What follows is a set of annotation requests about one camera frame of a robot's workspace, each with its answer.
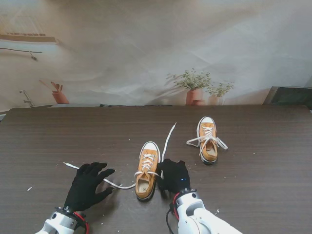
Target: green plant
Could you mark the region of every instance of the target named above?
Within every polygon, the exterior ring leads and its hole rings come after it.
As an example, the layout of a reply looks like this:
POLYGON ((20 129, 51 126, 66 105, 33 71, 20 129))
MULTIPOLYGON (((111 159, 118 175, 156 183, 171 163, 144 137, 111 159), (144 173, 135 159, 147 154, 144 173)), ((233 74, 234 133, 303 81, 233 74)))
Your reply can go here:
POLYGON ((215 86, 214 84, 210 84, 209 87, 207 88, 208 88, 207 92, 209 94, 214 95, 216 97, 223 97, 232 88, 234 88, 234 85, 231 82, 226 82, 226 83, 219 83, 218 86, 215 86))
POLYGON ((192 68, 190 72, 186 70, 185 73, 180 76, 174 75, 175 85, 186 89, 206 88, 210 86, 211 78, 209 75, 209 72, 201 72, 198 74, 195 69, 192 68))

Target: orange sneaker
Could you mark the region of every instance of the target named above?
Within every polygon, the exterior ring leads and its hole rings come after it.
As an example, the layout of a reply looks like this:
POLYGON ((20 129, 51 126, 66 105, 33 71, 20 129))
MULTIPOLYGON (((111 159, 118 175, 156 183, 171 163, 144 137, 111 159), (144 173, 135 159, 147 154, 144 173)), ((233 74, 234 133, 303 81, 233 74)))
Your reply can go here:
POLYGON ((141 149, 140 161, 136 177, 136 197, 140 201, 147 201, 153 197, 156 186, 157 164, 161 160, 158 146, 152 142, 146 142, 141 149))
POLYGON ((188 145, 193 145, 200 148, 200 158, 203 163, 211 165, 217 161, 217 147, 228 149, 227 145, 216 137, 215 122, 210 117, 204 117, 200 120, 197 126, 197 138, 188 140, 188 145), (198 141, 198 144, 192 144, 192 141, 198 141))

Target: faucet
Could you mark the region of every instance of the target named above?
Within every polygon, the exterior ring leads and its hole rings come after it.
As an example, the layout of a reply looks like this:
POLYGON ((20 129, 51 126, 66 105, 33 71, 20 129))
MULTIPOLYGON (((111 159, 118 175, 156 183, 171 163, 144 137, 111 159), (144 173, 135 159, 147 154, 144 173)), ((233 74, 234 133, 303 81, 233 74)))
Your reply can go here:
POLYGON ((31 99, 29 98, 28 94, 26 93, 25 90, 20 90, 19 91, 21 94, 25 94, 25 96, 27 97, 27 100, 24 100, 24 103, 28 103, 30 107, 35 106, 34 103, 31 101, 31 99))

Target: shoe insole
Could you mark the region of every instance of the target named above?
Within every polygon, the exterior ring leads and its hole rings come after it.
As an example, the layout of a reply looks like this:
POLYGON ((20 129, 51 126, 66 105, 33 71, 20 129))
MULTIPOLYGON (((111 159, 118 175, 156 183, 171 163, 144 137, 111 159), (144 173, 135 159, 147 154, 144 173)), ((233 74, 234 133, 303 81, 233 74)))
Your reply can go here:
POLYGON ((148 186, 149 186, 149 182, 148 181, 146 181, 144 179, 139 179, 137 181, 137 183, 138 183, 137 187, 138 187, 138 192, 139 193, 144 193, 144 192, 147 191, 148 186))
POLYGON ((216 156, 216 151, 214 145, 211 142, 208 142, 206 145, 207 154, 216 156))

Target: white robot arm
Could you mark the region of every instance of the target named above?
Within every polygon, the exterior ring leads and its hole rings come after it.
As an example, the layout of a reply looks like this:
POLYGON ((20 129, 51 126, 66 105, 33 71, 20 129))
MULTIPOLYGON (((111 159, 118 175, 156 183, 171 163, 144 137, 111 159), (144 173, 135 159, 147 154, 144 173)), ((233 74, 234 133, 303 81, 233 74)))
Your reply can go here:
POLYGON ((175 200, 179 234, 242 234, 205 209, 196 190, 181 193, 175 200))
POLYGON ((79 226, 86 228, 84 220, 62 208, 57 208, 36 234, 73 234, 79 226))

